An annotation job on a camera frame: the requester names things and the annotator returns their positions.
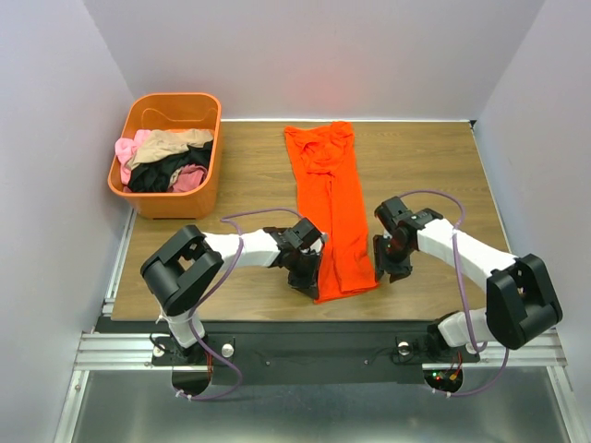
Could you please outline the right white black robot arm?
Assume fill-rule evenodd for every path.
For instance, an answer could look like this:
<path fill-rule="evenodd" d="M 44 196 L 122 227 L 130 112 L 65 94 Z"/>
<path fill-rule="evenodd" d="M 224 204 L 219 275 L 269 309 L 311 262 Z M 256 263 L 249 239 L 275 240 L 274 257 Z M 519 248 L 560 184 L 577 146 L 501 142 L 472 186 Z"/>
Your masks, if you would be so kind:
<path fill-rule="evenodd" d="M 429 326 L 433 350 L 468 346 L 479 353 L 495 341 L 514 351 L 562 321 L 558 295 L 540 257 L 500 251 L 462 232 L 435 210 L 411 211 L 400 197 L 383 201 L 374 214 L 384 228 L 373 238 L 378 279 L 409 277 L 411 256 L 420 252 L 453 267 L 460 291 L 470 280 L 486 296 L 485 307 L 471 309 L 463 301 L 460 311 Z"/>

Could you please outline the orange t shirt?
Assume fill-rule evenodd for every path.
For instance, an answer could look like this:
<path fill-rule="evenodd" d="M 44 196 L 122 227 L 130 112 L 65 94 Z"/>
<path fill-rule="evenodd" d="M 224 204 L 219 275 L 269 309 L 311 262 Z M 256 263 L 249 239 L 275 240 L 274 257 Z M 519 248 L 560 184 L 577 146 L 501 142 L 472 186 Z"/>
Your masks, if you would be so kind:
<path fill-rule="evenodd" d="M 328 235 L 320 262 L 317 302 L 376 289 L 352 125 L 288 126 L 283 133 L 296 181 L 297 208 Z"/>

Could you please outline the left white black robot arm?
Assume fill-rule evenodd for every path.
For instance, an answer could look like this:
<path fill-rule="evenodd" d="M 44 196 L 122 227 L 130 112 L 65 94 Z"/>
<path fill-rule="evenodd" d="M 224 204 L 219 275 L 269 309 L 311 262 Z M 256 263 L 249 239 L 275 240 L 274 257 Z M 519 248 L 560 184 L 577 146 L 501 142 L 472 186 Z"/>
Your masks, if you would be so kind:
<path fill-rule="evenodd" d="M 140 275 L 158 302 L 177 350 L 188 355 L 206 335 L 197 306 L 235 268 L 286 269 L 288 285 L 316 299 L 327 239 L 307 218 L 292 227 L 233 234 L 204 233 L 187 225 L 142 264 Z"/>

